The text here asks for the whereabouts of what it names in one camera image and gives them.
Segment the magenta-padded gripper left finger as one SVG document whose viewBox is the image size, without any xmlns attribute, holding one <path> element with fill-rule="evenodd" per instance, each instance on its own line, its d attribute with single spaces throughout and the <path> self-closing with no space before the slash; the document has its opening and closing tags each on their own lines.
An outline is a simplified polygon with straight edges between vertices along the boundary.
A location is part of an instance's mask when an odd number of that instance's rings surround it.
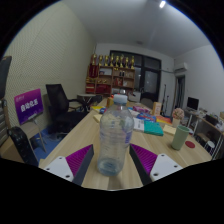
<svg viewBox="0 0 224 224">
<path fill-rule="evenodd" d="M 93 155 L 93 145 L 88 145 L 67 157 L 57 157 L 44 170 L 81 186 Z"/>
</svg>

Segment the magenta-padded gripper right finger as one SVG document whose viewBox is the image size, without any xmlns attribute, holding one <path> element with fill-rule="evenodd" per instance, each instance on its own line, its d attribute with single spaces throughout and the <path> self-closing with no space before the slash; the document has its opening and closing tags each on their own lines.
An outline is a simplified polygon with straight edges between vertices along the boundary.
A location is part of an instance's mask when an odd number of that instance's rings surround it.
<svg viewBox="0 0 224 224">
<path fill-rule="evenodd" d="M 182 169 L 168 155 L 164 153 L 156 155 L 135 144 L 130 145 L 129 153 L 143 185 L 157 181 Z"/>
</svg>

